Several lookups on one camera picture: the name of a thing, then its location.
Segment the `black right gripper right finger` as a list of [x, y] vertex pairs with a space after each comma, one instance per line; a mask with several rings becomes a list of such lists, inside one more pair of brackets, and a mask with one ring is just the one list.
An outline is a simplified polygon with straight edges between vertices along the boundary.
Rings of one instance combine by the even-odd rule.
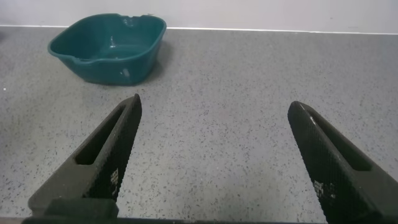
[[287, 113], [328, 223], [397, 223], [397, 181], [312, 107]]

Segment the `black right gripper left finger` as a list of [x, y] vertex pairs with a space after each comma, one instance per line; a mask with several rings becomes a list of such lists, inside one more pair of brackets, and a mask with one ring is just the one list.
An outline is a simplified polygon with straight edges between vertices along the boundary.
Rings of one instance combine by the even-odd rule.
[[55, 199], [117, 201], [141, 116], [138, 94], [120, 102], [30, 197], [32, 214], [43, 214]]

